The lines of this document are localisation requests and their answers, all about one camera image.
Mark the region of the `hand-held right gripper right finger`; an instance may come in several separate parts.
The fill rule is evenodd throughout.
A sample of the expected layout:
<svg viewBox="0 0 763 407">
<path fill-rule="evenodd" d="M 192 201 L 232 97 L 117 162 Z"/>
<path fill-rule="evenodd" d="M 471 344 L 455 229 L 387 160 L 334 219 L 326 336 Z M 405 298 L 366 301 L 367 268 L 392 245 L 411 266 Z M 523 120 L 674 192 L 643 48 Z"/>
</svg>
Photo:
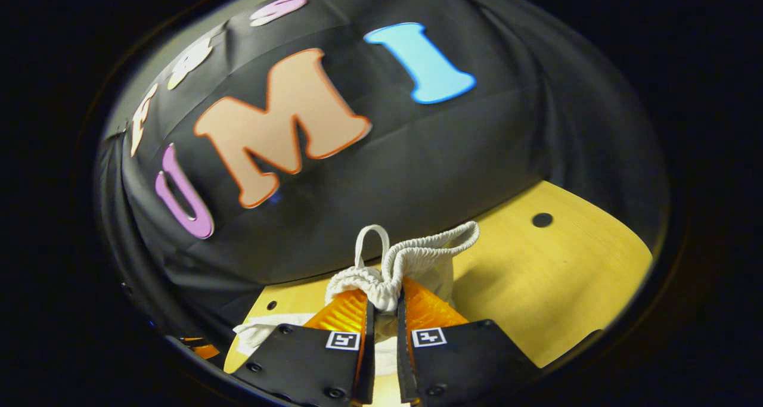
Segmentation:
<svg viewBox="0 0 763 407">
<path fill-rule="evenodd" d="M 411 278 L 397 308 L 401 402 L 499 405 L 538 376 L 538 368 L 491 319 L 470 322 Z"/>
</svg>

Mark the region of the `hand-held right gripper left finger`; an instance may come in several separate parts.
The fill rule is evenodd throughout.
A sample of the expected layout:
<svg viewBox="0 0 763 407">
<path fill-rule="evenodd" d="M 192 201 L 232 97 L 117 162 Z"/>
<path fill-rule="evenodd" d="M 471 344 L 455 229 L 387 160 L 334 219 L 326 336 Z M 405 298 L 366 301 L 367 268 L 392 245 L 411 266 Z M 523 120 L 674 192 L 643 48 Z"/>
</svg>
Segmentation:
<svg viewBox="0 0 763 407">
<path fill-rule="evenodd" d="M 304 325 L 277 325 L 232 374 L 292 405 L 369 405 L 375 362 L 374 306 L 352 290 Z"/>
</svg>

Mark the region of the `white jeans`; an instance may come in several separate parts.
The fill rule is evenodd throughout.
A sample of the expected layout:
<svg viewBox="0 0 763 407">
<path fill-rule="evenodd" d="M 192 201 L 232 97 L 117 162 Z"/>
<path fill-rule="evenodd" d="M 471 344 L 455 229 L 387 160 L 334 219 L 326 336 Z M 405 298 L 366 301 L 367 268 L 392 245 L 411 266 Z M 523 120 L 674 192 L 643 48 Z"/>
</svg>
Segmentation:
<svg viewBox="0 0 763 407">
<path fill-rule="evenodd" d="M 397 338 L 392 334 L 396 321 L 393 313 L 404 280 L 420 283 L 452 306 L 453 259 L 475 245 L 479 234 L 479 225 L 471 220 L 439 234 L 391 245 L 382 226 L 362 228 L 355 242 L 354 263 L 349 268 L 330 277 L 316 276 L 262 290 L 245 320 L 234 328 L 234 342 L 225 358 L 224 371 L 231 374 L 241 366 L 276 325 L 304 325 L 329 301 L 359 288 L 370 296 L 371 304 L 380 313 L 376 326 L 376 375 L 395 374 L 397 348 L 393 342 Z"/>
</svg>

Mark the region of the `black backdrop cloth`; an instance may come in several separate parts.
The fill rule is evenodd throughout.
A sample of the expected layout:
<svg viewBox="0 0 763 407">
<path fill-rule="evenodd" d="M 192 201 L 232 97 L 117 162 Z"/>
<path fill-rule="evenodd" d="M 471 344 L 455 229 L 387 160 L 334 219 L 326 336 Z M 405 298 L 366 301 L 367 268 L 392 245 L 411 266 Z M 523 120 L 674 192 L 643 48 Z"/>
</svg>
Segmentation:
<svg viewBox="0 0 763 407">
<path fill-rule="evenodd" d="M 231 339 L 266 285 L 351 265 L 547 182 L 657 252 L 659 144 L 613 63 L 526 0 L 231 0 L 118 108 L 94 203 L 137 302 Z"/>
</svg>

